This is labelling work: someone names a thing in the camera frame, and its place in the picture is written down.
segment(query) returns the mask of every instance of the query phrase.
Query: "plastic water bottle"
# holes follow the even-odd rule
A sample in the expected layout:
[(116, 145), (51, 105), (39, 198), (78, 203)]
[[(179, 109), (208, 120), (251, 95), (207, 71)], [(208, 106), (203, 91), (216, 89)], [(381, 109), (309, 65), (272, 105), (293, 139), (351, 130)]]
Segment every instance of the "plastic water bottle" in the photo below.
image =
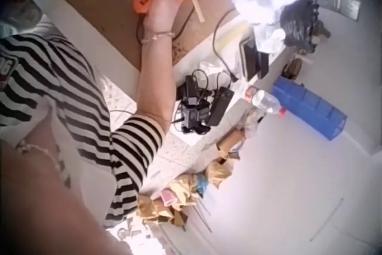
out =
[(247, 88), (244, 99), (266, 113), (284, 115), (286, 111), (275, 96), (254, 86)]

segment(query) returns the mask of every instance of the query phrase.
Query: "small sticker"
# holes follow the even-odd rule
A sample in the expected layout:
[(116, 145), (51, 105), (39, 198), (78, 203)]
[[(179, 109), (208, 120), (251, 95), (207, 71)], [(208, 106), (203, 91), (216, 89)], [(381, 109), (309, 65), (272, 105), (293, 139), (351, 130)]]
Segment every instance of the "small sticker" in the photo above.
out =
[(0, 92), (7, 86), (9, 78), (19, 60), (11, 55), (0, 55)]

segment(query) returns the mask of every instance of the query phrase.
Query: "crumpled paper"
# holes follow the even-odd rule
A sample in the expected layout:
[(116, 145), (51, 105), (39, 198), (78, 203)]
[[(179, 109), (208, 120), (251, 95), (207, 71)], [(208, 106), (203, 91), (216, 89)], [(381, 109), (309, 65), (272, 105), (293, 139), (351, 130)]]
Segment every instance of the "crumpled paper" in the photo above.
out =
[[(226, 165), (220, 163), (221, 160), (225, 159), (214, 160), (204, 171), (208, 183), (216, 188), (219, 188), (219, 185), (232, 174)], [(151, 200), (148, 196), (140, 194), (135, 215), (144, 221), (154, 223), (170, 222), (175, 226), (184, 228), (188, 219), (184, 207), (196, 205), (196, 200), (200, 198), (197, 187), (197, 174), (182, 174), (170, 182), (167, 187), (177, 197), (175, 203), (166, 207), (160, 198)]]
[(215, 159), (205, 169), (205, 177), (208, 182), (219, 189), (220, 184), (232, 175), (232, 172), (220, 163), (221, 159)]
[(172, 205), (175, 210), (183, 206), (195, 205), (199, 198), (196, 192), (198, 176), (196, 174), (182, 174), (169, 183), (168, 189), (175, 193), (178, 201)]

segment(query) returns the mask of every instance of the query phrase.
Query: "hand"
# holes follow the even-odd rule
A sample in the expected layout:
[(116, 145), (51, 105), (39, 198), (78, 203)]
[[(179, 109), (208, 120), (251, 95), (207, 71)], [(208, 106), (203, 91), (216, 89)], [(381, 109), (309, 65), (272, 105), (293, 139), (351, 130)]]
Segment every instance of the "hand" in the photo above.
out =
[(145, 33), (171, 31), (180, 4), (181, 0), (152, 0), (144, 19)]

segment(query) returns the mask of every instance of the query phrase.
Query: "white wall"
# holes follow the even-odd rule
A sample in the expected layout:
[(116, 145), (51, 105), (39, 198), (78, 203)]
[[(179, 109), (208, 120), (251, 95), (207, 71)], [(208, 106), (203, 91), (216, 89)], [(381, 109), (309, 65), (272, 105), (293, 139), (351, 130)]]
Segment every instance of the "white wall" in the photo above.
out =
[(381, 143), (381, 0), (360, 0), (359, 21), (320, 9), (319, 18), (331, 31), (331, 38), (318, 45), (304, 65), (298, 81), (340, 108), (349, 122), (351, 136), (366, 133)]
[(290, 114), (268, 116), (241, 157), (207, 216), (218, 254), (356, 255), (379, 245), (381, 166), (346, 137), (328, 142)]

